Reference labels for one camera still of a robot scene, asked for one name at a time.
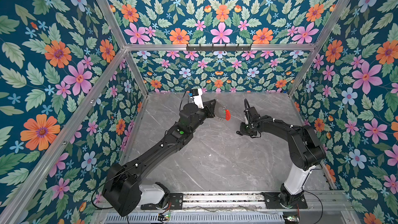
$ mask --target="small blue flower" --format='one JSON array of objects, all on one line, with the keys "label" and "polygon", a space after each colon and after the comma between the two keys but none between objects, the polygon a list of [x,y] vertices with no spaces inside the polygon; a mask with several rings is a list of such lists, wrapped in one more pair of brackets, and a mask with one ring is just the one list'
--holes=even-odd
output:
[{"label": "small blue flower", "polygon": [[12,104],[15,104],[15,102],[20,103],[21,102],[21,101],[19,101],[20,98],[21,98],[21,96],[17,97],[17,95],[15,93],[12,94],[12,97],[8,96],[8,99],[12,100],[12,102],[11,102]]},{"label": "small blue flower", "polygon": [[345,156],[345,157],[344,157],[344,160],[346,161],[346,163],[348,163],[348,162],[351,161],[351,158],[350,158],[349,156]]},{"label": "small blue flower", "polygon": [[360,10],[359,8],[356,8],[354,13],[352,13],[352,15],[359,16],[359,10]]},{"label": "small blue flower", "polygon": [[64,216],[64,218],[69,219],[69,217],[72,216],[72,209],[67,210],[67,214]]},{"label": "small blue flower", "polygon": [[390,216],[390,213],[386,214],[386,218],[387,218],[387,221],[389,221],[389,222],[392,222],[394,220],[394,217]]},{"label": "small blue flower", "polygon": [[49,95],[51,95],[52,93],[54,93],[54,87],[51,87],[51,85],[49,85],[49,87],[45,88],[44,91],[48,92]]},{"label": "small blue flower", "polygon": [[62,177],[62,172],[60,170],[58,170],[58,173],[55,175],[58,179],[60,179]]},{"label": "small blue flower", "polygon": [[23,142],[15,141],[15,145],[10,147],[10,150],[15,150],[15,153],[18,153],[19,150],[23,150]]},{"label": "small blue flower", "polygon": [[44,2],[46,2],[46,5],[49,7],[52,7],[52,5],[54,4],[52,0],[44,0]]},{"label": "small blue flower", "polygon": [[36,30],[30,30],[29,27],[26,27],[26,30],[27,32],[25,32],[25,34],[30,35],[30,38],[37,37],[37,35],[35,34]]},{"label": "small blue flower", "polygon": [[74,162],[71,159],[69,162],[67,162],[67,169],[71,169],[73,164],[74,164]]},{"label": "small blue flower", "polygon": [[266,6],[271,6],[273,4],[272,0],[266,0]]},{"label": "small blue flower", "polygon": [[43,108],[44,110],[41,111],[42,113],[46,113],[48,115],[49,112],[52,112],[51,105],[49,106],[43,105]]},{"label": "small blue flower", "polygon": [[179,6],[181,5],[181,0],[174,0],[173,4]]},{"label": "small blue flower", "polygon": [[88,49],[88,47],[86,47],[86,49],[84,50],[84,52],[86,53],[86,55],[89,55],[91,53],[91,51]]},{"label": "small blue flower", "polygon": [[41,21],[37,21],[39,23],[39,28],[46,30],[48,28],[48,26],[46,26],[46,22],[41,22]]},{"label": "small blue flower", "polygon": [[361,53],[361,51],[362,51],[362,50],[360,50],[359,47],[357,47],[357,49],[354,50],[354,53],[355,53],[356,55],[359,55],[359,54]]},{"label": "small blue flower", "polygon": [[85,7],[85,9],[86,9],[86,15],[91,16],[92,12],[91,12],[90,8]]},{"label": "small blue flower", "polygon": [[386,187],[383,187],[383,189],[380,191],[380,193],[383,194],[383,197],[386,197],[386,196],[388,196],[390,194],[390,192],[387,192]]}]

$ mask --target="red object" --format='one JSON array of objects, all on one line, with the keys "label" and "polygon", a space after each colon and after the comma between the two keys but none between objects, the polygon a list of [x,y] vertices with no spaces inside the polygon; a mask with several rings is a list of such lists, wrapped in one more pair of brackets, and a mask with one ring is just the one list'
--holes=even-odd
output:
[{"label": "red object", "polygon": [[229,112],[229,110],[225,110],[225,119],[227,121],[231,119],[231,113]]}]

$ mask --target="robotic arm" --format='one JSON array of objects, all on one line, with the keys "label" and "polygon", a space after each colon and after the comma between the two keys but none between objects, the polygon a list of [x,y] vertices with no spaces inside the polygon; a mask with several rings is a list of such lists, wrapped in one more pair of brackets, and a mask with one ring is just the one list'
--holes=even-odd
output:
[{"label": "robotic arm", "polygon": [[163,200],[158,198],[156,202],[142,202],[141,194],[148,187],[140,184],[158,164],[187,145],[195,130],[206,118],[215,116],[216,100],[202,102],[201,95],[201,89],[193,89],[190,96],[196,104],[188,103],[183,107],[180,119],[166,132],[161,141],[138,158],[125,165],[114,164],[109,169],[102,195],[122,217],[128,215],[139,204],[159,202],[159,208],[166,206],[168,200],[163,197],[166,188],[162,185],[152,186],[152,189],[156,190],[157,187],[162,192],[160,198]]},{"label": "robotic arm", "polygon": [[287,141],[293,165],[281,186],[279,199],[285,207],[294,206],[303,194],[302,188],[309,174],[326,157],[325,150],[311,126],[289,125],[268,115],[261,117],[247,99],[244,113],[246,122],[240,124],[237,134],[259,138],[261,132],[268,132]]}]

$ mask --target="orange flower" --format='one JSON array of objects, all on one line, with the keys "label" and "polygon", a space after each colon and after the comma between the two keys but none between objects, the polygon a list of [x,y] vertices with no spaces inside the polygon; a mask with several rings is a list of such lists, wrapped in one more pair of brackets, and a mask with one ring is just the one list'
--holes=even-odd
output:
[{"label": "orange flower", "polygon": [[376,216],[372,213],[365,213],[363,221],[365,221],[366,224],[382,224],[381,220],[376,219]]},{"label": "orange flower", "polygon": [[32,26],[33,29],[39,30],[39,28],[37,27],[37,25],[34,22],[30,22],[30,25]]},{"label": "orange flower", "polygon": [[210,5],[205,7],[205,12],[207,12],[207,13],[211,12],[211,6]]},{"label": "orange flower", "polygon": [[111,62],[115,56],[112,43],[109,40],[102,40],[99,50],[102,52],[102,58],[107,62]]},{"label": "orange flower", "polygon": [[329,44],[328,50],[326,51],[326,60],[328,62],[333,63],[341,57],[340,52],[343,52],[343,46],[341,45],[342,42],[340,40],[335,40],[331,44]]},{"label": "orange flower", "polygon": [[220,20],[220,22],[224,22],[228,19],[229,10],[227,9],[226,5],[220,5],[218,10],[216,10],[216,18]]},{"label": "orange flower", "polygon": [[223,84],[222,80],[216,80],[216,82],[214,82],[214,86],[218,88],[222,87],[222,84]]},{"label": "orange flower", "polygon": [[287,81],[282,79],[282,80],[276,82],[276,87],[282,88],[282,87],[285,87],[286,84],[287,84]]},{"label": "orange flower", "polygon": [[68,47],[65,47],[65,43],[56,40],[51,42],[51,46],[47,45],[44,49],[47,51],[44,53],[47,60],[50,60],[50,64],[54,67],[63,68],[65,65],[69,64],[69,61],[72,60],[72,56],[70,55],[70,50]]},{"label": "orange flower", "polygon": [[332,179],[333,182],[335,183],[335,182],[336,182],[336,178],[334,177],[334,175],[335,175],[334,170],[331,169],[331,168],[330,168],[330,165],[328,165],[328,164],[326,165],[326,168],[327,168],[328,171],[329,171],[329,174],[330,174],[331,179]]},{"label": "orange flower", "polygon": [[234,11],[236,13],[241,12],[242,11],[242,7],[240,5],[236,5],[235,8],[234,8]]},{"label": "orange flower", "polygon": [[141,111],[141,107],[142,107],[142,102],[139,102],[139,103],[138,103],[137,112],[140,112],[140,111]]},{"label": "orange flower", "polygon": [[124,121],[124,119],[119,119],[119,121],[116,124],[116,133],[118,135],[122,135],[124,132],[124,128],[126,127],[126,122]]},{"label": "orange flower", "polygon": [[307,21],[314,22],[316,19],[321,17],[321,14],[324,12],[323,4],[316,4],[314,7],[311,7],[308,10],[308,13],[305,15],[307,17]]},{"label": "orange flower", "polygon": [[376,60],[380,60],[380,64],[391,64],[394,62],[394,59],[398,59],[398,41],[392,40],[383,43],[383,47],[379,47],[377,50],[378,55],[376,55]]},{"label": "orange flower", "polygon": [[152,80],[150,82],[151,86],[154,88],[161,88],[162,87],[162,83],[160,83],[158,80]]},{"label": "orange flower", "polygon": [[272,40],[273,36],[272,30],[268,30],[268,28],[263,28],[263,30],[257,30],[256,35],[253,36],[254,44],[269,44]]},{"label": "orange flower", "polygon": [[140,18],[140,16],[137,13],[137,10],[134,7],[131,7],[131,5],[123,5],[122,6],[122,14],[123,17],[127,20],[129,20],[130,22],[137,22],[138,18]]},{"label": "orange flower", "polygon": [[87,202],[83,202],[82,205],[80,205],[80,207],[79,207],[79,211],[80,212],[84,211],[86,209],[86,206],[87,206]]},{"label": "orange flower", "polygon": [[323,131],[323,130],[325,130],[325,123],[323,122],[323,120],[322,119],[320,119],[320,118],[317,118],[316,119],[316,121],[315,121],[315,129],[318,131],[318,132],[321,132],[321,131]]},{"label": "orange flower", "polygon": [[300,112],[300,105],[297,102],[295,102],[295,106],[296,106],[297,111]]},{"label": "orange flower", "polygon": [[52,144],[57,137],[55,134],[60,131],[60,126],[56,123],[56,118],[50,116],[47,119],[45,114],[38,114],[36,121],[32,118],[28,119],[23,124],[23,127],[28,130],[21,132],[21,141],[29,140],[25,145],[29,150],[34,150],[37,146],[40,151],[47,149],[49,143]]},{"label": "orange flower", "polygon": [[391,129],[393,131],[396,131],[396,132],[394,132],[394,137],[398,140],[398,123],[397,122],[392,122],[391,123]]},{"label": "orange flower", "polygon": [[185,30],[181,30],[180,28],[176,28],[176,30],[172,30],[170,32],[170,41],[173,44],[188,44],[189,36]]}]

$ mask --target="metal beam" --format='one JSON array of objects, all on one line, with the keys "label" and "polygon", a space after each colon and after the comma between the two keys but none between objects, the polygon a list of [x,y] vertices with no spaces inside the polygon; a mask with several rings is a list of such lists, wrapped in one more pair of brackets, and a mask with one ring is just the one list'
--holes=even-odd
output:
[{"label": "metal beam", "polygon": [[99,8],[101,9],[101,12],[110,27],[117,44],[119,45],[120,49],[123,49],[124,46],[126,45],[126,39],[123,36],[122,30],[119,27],[119,24],[116,21],[116,18],[111,11],[111,8],[109,6],[108,0],[96,0]]},{"label": "metal beam", "polygon": [[72,139],[77,128],[93,106],[93,102],[99,97],[103,88],[109,82],[109,78],[113,75],[113,72],[124,57],[125,51],[120,50],[111,63],[109,63],[98,81],[55,138],[54,142],[52,142],[35,168],[29,173],[25,182],[19,187],[15,197],[0,214],[0,223],[15,224],[17,222],[19,216],[35,196],[43,180],[47,178],[52,166],[58,161],[68,142]]},{"label": "metal beam", "polygon": [[137,82],[138,87],[142,92],[142,95],[146,98],[148,96],[148,90],[140,73],[140,70],[138,70],[138,66],[131,55],[131,52],[127,52],[126,61],[131,69],[132,76],[135,78],[135,81]]},{"label": "metal beam", "polygon": [[312,51],[304,64],[302,65],[300,72],[297,74],[295,78],[295,82],[293,82],[292,87],[289,89],[289,96],[293,97],[294,92],[297,90],[297,87],[300,85],[301,81],[303,80],[305,74],[309,70],[309,68],[312,65],[312,62],[316,58],[316,56],[319,54],[323,44],[326,42],[328,39],[331,30],[333,30],[334,26],[336,25],[337,21],[340,19],[341,14],[343,14],[343,11],[346,9],[348,3],[351,0],[339,0],[337,1],[336,7],[332,14],[330,15],[330,18],[326,25],[323,27],[321,33],[319,34],[316,42],[315,42],[315,50]]},{"label": "metal beam", "polygon": [[242,50],[315,50],[315,45],[308,44],[127,44],[127,51],[167,51],[167,50],[190,50],[190,51],[242,51]]}]

